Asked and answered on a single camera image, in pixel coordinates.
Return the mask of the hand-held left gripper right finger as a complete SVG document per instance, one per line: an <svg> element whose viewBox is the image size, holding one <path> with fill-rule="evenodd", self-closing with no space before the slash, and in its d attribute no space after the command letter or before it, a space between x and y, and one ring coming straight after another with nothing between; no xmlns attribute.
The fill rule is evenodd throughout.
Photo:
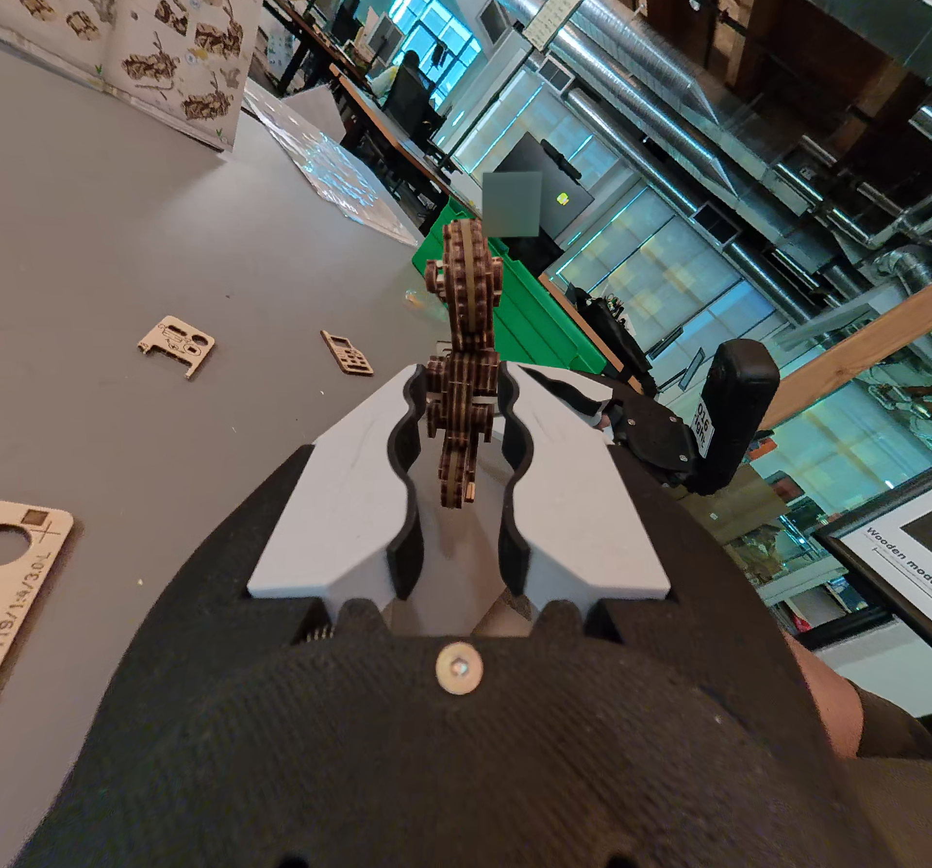
<svg viewBox="0 0 932 868"><path fill-rule="evenodd" d="M617 446L528 373L499 366L499 570L530 603L663 600L670 582L612 458Z"/></svg>

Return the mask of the grey desk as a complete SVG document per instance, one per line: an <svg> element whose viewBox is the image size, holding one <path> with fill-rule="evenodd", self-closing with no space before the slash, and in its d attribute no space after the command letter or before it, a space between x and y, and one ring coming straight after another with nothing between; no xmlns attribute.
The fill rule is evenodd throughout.
<svg viewBox="0 0 932 868"><path fill-rule="evenodd" d="M2 864L37 826L23 866L504 864L428 641L366 657L372 724L321 601L247 588L310 443L433 349L410 254L255 119L218 154L2 55L2 498L77 523L2 689ZM216 339L190 382L137 347L166 315Z"/></svg>

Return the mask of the slotted wooden sheet fragment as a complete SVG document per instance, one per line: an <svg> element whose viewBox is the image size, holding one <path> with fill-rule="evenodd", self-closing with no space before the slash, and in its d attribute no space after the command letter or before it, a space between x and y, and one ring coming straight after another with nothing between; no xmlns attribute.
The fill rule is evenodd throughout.
<svg viewBox="0 0 932 868"><path fill-rule="evenodd" d="M343 373L365 377L375 375L366 356L356 349L347 338L334 335L326 329L320 330L320 337Z"/></svg>

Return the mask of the clear plastic wrapper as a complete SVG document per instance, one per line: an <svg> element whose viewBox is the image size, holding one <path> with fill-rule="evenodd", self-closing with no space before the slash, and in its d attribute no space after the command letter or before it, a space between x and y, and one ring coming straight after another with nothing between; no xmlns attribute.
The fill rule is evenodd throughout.
<svg viewBox="0 0 932 868"><path fill-rule="evenodd" d="M349 220L415 248L420 235L369 168L290 106L248 79L244 108L288 154L315 193Z"/></svg>

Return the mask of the green plastic bin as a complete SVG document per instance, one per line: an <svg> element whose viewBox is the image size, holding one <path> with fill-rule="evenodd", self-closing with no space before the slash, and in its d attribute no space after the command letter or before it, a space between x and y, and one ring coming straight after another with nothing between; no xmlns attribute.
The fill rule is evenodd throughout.
<svg viewBox="0 0 932 868"><path fill-rule="evenodd" d="M503 292L494 310L495 346L501 359L602 374L606 358L542 283L508 257L503 242L491 238L488 245L503 259Z"/></svg>

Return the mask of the wooden puzzle robot model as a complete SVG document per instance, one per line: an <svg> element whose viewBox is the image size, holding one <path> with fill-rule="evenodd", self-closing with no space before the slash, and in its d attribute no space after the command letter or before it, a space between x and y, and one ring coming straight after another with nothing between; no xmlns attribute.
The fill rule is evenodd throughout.
<svg viewBox="0 0 932 868"><path fill-rule="evenodd" d="M444 252L426 263L425 284L447 308L451 342L425 369L426 427L431 438L444 434L441 504L462 508L474 501L479 443L492 438L500 362L494 311L503 292L503 261L490 251L479 220L444 227Z"/></svg>

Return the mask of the person's right forearm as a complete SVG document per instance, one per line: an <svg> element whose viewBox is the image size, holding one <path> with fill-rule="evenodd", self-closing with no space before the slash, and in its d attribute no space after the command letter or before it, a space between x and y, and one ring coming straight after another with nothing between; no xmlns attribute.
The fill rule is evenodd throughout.
<svg viewBox="0 0 932 868"><path fill-rule="evenodd" d="M931 735L909 712L833 671L789 635L792 653L847 773L870 791L930 802Z"/></svg>

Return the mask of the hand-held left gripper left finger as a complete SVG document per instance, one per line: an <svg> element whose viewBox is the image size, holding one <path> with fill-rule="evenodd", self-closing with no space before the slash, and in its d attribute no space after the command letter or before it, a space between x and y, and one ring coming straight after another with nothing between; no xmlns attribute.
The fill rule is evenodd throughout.
<svg viewBox="0 0 932 868"><path fill-rule="evenodd" d="M423 533L409 475L421 452L425 370L402 369L313 443L252 572L254 598L406 600Z"/></svg>

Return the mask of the round silver ventilation duct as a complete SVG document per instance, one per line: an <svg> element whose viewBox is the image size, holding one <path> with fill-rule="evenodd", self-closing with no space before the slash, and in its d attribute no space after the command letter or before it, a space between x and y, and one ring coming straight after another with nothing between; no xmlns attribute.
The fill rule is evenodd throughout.
<svg viewBox="0 0 932 868"><path fill-rule="evenodd" d="M496 0L528 25L546 0ZM731 124L740 105L706 70L619 0L582 0L550 42L615 109L727 200L750 182Z"/></svg>

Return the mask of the black office chair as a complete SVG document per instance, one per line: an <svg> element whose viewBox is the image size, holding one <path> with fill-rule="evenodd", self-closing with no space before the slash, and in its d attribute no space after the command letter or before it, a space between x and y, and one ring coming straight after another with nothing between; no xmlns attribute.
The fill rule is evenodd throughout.
<svg viewBox="0 0 932 868"><path fill-rule="evenodd" d="M442 125L442 117L432 105L433 88L420 71L420 58L407 50L393 74L382 110L405 131L421 149Z"/></svg>

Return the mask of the framed white sign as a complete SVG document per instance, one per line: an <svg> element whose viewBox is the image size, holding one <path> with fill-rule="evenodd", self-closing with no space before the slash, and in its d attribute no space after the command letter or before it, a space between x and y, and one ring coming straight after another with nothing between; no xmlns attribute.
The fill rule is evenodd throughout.
<svg viewBox="0 0 932 868"><path fill-rule="evenodd" d="M815 540L855 589L931 644L931 471L841 513Z"/></svg>

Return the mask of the white hanging board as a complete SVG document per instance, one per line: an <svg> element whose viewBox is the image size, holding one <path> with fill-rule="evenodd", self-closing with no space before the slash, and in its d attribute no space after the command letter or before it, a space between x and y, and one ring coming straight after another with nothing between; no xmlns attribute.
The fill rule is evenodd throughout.
<svg viewBox="0 0 932 868"><path fill-rule="evenodd" d="M545 0L530 18L523 36L531 47L543 53L584 0Z"/></svg>

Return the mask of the wooden sheet fragment oval cutouts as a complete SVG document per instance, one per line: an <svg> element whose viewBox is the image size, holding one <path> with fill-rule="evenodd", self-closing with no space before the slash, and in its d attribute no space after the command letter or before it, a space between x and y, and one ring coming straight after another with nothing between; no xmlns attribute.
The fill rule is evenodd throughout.
<svg viewBox="0 0 932 868"><path fill-rule="evenodd" d="M193 380L216 346L216 339L174 315L166 315L138 342L144 355L163 354L184 365L184 379Z"/></svg>

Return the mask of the printed instruction sheet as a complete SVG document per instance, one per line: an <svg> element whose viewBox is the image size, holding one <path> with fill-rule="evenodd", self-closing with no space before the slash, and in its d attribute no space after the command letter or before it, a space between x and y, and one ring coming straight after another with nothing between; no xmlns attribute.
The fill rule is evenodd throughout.
<svg viewBox="0 0 932 868"><path fill-rule="evenodd" d="M2 47L230 151L262 2L1 0Z"/></svg>

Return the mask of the large wooden puzzle sheet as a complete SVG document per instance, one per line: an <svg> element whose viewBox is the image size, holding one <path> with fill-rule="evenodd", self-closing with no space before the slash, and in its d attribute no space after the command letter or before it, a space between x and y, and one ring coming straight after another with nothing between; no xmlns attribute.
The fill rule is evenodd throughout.
<svg viewBox="0 0 932 868"><path fill-rule="evenodd" d="M28 503L1 503L2 530L27 540L1 568L1 688L5 689L40 616L46 583L75 527L72 513Z"/></svg>

